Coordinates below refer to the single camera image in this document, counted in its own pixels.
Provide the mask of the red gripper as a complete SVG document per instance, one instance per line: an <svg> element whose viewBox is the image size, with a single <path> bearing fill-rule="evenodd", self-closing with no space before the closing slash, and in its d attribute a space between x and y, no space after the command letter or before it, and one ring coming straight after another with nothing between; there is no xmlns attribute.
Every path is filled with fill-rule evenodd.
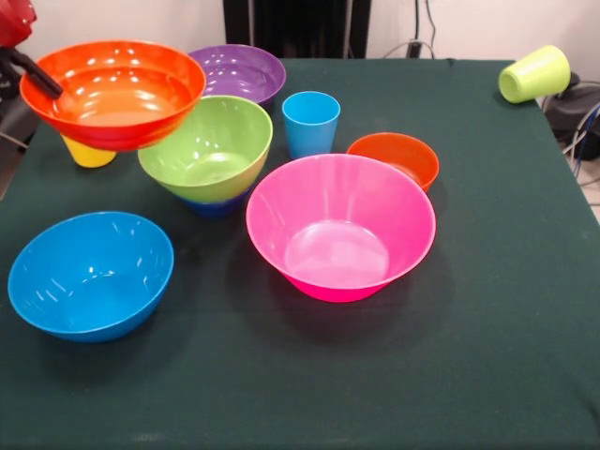
<svg viewBox="0 0 600 450"><path fill-rule="evenodd" d="M1 46L7 48L7 80L16 87L21 75L15 67L22 68L34 85L48 98L59 99L63 88L29 56L15 47L32 33L32 24L37 19L30 0L0 0Z"/></svg>

